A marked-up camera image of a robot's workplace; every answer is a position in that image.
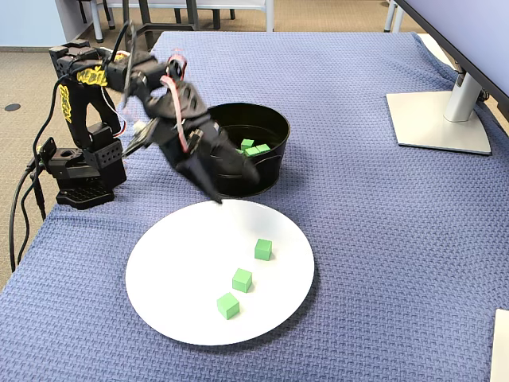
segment cable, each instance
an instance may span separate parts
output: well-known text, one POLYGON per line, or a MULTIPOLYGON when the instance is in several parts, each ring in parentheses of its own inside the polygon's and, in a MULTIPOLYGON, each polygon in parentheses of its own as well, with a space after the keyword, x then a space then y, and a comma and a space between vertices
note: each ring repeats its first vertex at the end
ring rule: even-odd
MULTIPOLYGON (((119 50, 120 43, 122 42, 122 38, 124 37, 124 34, 126 33, 126 30, 130 24, 132 24, 132 22, 129 20, 124 23, 124 26, 122 27, 122 30, 120 31, 119 36, 117 37, 117 41, 115 42, 115 46, 113 47, 113 51, 111 52, 110 58, 107 59, 105 62, 105 66, 110 64, 110 62, 115 59, 115 56, 117 55, 117 52, 119 50)), ((131 38, 133 39, 136 38, 136 31, 134 31, 134 35, 131 36, 131 38)))
POLYGON ((108 107, 122 120, 124 121, 124 124, 123 124, 123 128, 121 129, 121 131, 119 131, 117 134, 113 134, 113 138, 117 138, 119 137, 120 135, 124 134, 124 131, 126 131, 126 126, 127 126, 127 120, 122 117, 120 115, 120 113, 118 111, 116 111, 116 109, 111 106, 109 103, 108 103, 108 100, 106 99, 106 95, 104 94, 104 88, 101 87, 101 93, 103 93, 103 98, 104 98, 104 102, 106 102, 106 105, 108 105, 108 107))
POLYGON ((14 191, 13 203, 10 207, 10 218, 9 218, 9 254, 10 254, 10 269, 12 272, 16 271, 16 258, 14 257, 14 217, 16 216, 16 205, 17 199, 19 198, 19 193, 21 192, 21 187, 23 183, 25 183, 26 177, 30 174, 30 170, 25 170, 21 179, 19 180, 16 191, 14 191))
POLYGON ((75 70, 71 71, 70 74, 64 74, 62 77, 60 77, 58 80, 56 80, 55 85, 53 86, 53 93, 52 93, 52 98, 51 98, 51 106, 49 107, 48 118, 45 120, 45 122, 43 123, 41 129, 39 130, 39 132, 37 133, 35 139, 33 140, 32 152, 33 152, 33 159, 35 161, 35 173, 33 175, 32 184, 26 190, 25 194, 23 195, 23 198, 21 199, 21 210, 23 212, 23 217, 25 218, 26 231, 25 231, 25 239, 23 240, 23 245, 21 246, 20 251, 17 254, 17 263, 18 264, 21 261, 21 255, 22 255, 23 251, 25 250, 26 244, 28 243, 29 233, 30 233, 30 223, 29 223, 28 214, 26 213, 25 200, 26 200, 27 196, 30 194, 30 191, 32 191, 32 189, 33 189, 34 185, 36 184, 36 182, 39 181, 39 174, 41 173, 41 168, 39 166, 39 159, 38 159, 38 154, 37 154, 37 142, 39 141, 39 138, 41 137, 41 135, 44 132, 45 128, 48 126, 49 121, 51 121, 51 118, 53 117, 53 112, 55 111, 55 102, 56 102, 56 90, 58 89, 58 85, 60 85, 60 83, 63 80, 65 80, 66 78, 68 78, 72 74, 74 74, 76 72, 79 72, 81 70, 84 70, 85 68, 93 68, 95 66, 96 66, 95 64, 87 65, 86 67, 82 67, 80 69, 75 69, 75 70))
POLYGON ((133 57, 134 50, 136 49, 136 28, 132 22, 129 23, 131 34, 133 35, 130 39, 130 55, 127 60, 127 70, 126 70, 126 80, 124 81, 124 92, 122 93, 122 109, 124 109, 127 105, 127 97, 129 96, 129 87, 130 87, 130 75, 133 69, 133 57))
POLYGON ((21 248, 17 254, 17 265, 21 262, 21 255, 23 255, 23 251, 25 250, 26 244, 29 241, 29 235, 30 235, 30 222, 29 222, 29 216, 26 213, 25 208, 25 200, 26 197, 29 195, 29 192, 33 189, 33 183, 30 185, 29 189, 26 190, 25 195, 23 195, 23 198, 21 199, 21 210, 23 212, 23 217, 25 218, 25 238, 23 239, 23 244, 21 245, 21 248))
POLYGON ((178 138, 181 141, 182 150, 187 153, 189 151, 189 146, 187 141, 185 140, 184 128, 182 127, 182 114, 181 114, 181 102, 178 99, 178 91, 177 86, 169 76, 162 76, 160 79, 161 83, 167 87, 171 93, 173 98, 173 106, 175 107, 175 116, 177 117, 177 131, 178 138))

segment monitor stand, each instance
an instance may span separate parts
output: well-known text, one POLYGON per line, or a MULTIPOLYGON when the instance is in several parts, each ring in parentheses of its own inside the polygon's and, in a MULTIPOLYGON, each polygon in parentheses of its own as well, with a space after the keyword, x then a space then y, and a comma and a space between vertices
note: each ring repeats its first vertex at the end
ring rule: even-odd
POLYGON ((400 146, 492 153, 484 126, 473 108, 482 87, 468 73, 452 92, 387 94, 400 146))

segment white monitor base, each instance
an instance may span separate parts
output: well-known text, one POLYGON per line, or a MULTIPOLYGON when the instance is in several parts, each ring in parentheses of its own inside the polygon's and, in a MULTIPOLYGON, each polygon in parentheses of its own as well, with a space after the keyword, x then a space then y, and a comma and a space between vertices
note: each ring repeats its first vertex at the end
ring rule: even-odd
POLYGON ((473 111, 466 122, 450 122, 444 112, 452 92, 387 94, 390 116, 400 146, 492 153, 488 136, 473 111))

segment black cable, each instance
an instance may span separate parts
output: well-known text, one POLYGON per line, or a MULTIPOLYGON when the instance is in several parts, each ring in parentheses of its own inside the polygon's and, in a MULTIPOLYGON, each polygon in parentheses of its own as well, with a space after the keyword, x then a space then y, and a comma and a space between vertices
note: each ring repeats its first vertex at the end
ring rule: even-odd
POLYGON ((25 218, 25 238, 23 239, 23 244, 21 245, 21 248, 17 254, 17 265, 21 262, 21 255, 23 254, 23 251, 25 250, 26 244, 29 242, 29 235, 30 235, 30 222, 29 222, 29 216, 26 213, 25 208, 25 199, 29 195, 29 192, 33 188, 33 183, 30 185, 29 189, 26 190, 25 195, 23 195, 23 198, 21 199, 21 210, 23 212, 23 217, 25 218))
POLYGON ((39 130, 39 132, 37 133, 35 139, 33 140, 32 152, 33 152, 33 159, 35 161, 35 174, 33 175, 32 184, 26 190, 25 195, 23 195, 23 198, 21 199, 21 210, 23 212, 23 217, 25 218, 26 230, 25 230, 25 239, 23 240, 23 245, 21 246, 20 251, 17 254, 17 263, 18 264, 21 261, 21 255, 22 255, 23 251, 25 250, 26 244, 29 241, 29 232, 30 232, 30 223, 29 223, 29 217, 28 217, 28 215, 26 213, 25 200, 26 200, 27 196, 30 194, 30 191, 32 191, 32 189, 34 187, 34 184, 36 184, 39 181, 39 174, 41 173, 41 168, 40 168, 39 159, 38 159, 39 155, 37 154, 37 142, 39 141, 39 138, 41 137, 41 135, 44 132, 45 128, 48 126, 49 121, 51 121, 51 118, 53 117, 53 112, 55 111, 55 102, 56 102, 56 90, 58 89, 58 85, 60 85, 60 83, 63 80, 65 80, 66 78, 68 78, 70 75, 72 75, 72 74, 74 74, 76 72, 79 72, 81 70, 84 70, 85 68, 87 68, 87 67, 82 67, 79 70, 76 69, 76 70, 72 71, 70 74, 64 74, 62 77, 60 77, 58 80, 56 80, 55 85, 53 86, 53 93, 52 93, 52 98, 51 98, 51 106, 49 107, 48 118, 45 120, 45 122, 43 123, 41 129, 39 130))
POLYGON ((30 170, 25 170, 21 179, 19 180, 16 191, 14 191, 13 203, 10 207, 10 218, 9 218, 9 254, 10 254, 10 269, 12 272, 16 271, 16 258, 14 257, 14 217, 16 216, 16 205, 17 199, 19 198, 19 193, 21 192, 21 187, 23 183, 25 183, 26 177, 30 174, 30 170))
POLYGON ((119 50, 120 43, 122 42, 122 37, 124 37, 124 34, 126 34, 127 28, 129 28, 130 24, 132 24, 132 21, 129 20, 127 20, 124 23, 124 26, 122 27, 122 30, 120 31, 119 36, 117 37, 117 41, 115 42, 115 46, 111 51, 111 56, 106 60, 105 66, 107 66, 110 62, 112 62, 115 59, 115 56, 117 55, 117 52, 119 50))
MULTIPOLYGON (((134 24, 131 22, 130 24, 131 33, 136 34, 136 28, 134 28, 134 24)), ((126 107, 127 97, 129 96, 129 86, 130 86, 130 75, 133 70, 133 57, 134 50, 136 49, 136 36, 131 38, 130 40, 130 55, 129 60, 127 61, 127 70, 126 70, 126 80, 124 81, 124 93, 122 93, 122 108, 126 107)))

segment wall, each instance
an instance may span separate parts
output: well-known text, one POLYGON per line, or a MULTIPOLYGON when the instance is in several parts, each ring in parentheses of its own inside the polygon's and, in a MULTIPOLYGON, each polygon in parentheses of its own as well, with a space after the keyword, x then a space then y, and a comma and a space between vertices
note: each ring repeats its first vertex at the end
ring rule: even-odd
MULTIPOLYGON (((76 0, 0 0, 0 3, 0 46, 62 45, 87 28, 76 0)), ((87 20, 91 22, 90 12, 87 20)))
MULTIPOLYGON (((84 24, 81 19, 80 4, 77 0, 55 0, 55 3, 66 41, 77 38, 91 24, 92 17, 89 2, 83 3, 87 24, 84 24)), ((99 6, 99 14, 104 14, 103 6, 99 6)))

